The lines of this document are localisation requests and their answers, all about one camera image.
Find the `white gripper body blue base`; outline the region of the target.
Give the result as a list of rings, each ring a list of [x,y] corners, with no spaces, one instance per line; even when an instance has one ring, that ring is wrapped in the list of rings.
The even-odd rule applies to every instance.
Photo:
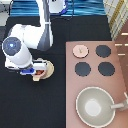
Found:
[[[32,60],[28,64],[17,65],[9,59],[5,61],[5,67],[9,70],[18,71],[21,75],[35,75],[37,71],[47,70],[47,62],[44,60]]]

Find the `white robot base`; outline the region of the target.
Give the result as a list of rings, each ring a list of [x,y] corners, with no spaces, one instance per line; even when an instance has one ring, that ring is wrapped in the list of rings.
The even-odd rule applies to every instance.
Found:
[[[66,0],[43,0],[47,14],[60,15],[66,11]]]

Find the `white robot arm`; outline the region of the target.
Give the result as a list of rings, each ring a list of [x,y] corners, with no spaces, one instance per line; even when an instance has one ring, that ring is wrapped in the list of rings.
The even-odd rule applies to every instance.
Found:
[[[34,60],[29,49],[47,51],[53,44],[50,13],[47,0],[36,0],[39,9],[40,26],[14,25],[2,42],[6,57],[5,67],[19,70],[21,74],[35,74],[48,69],[45,60]]]

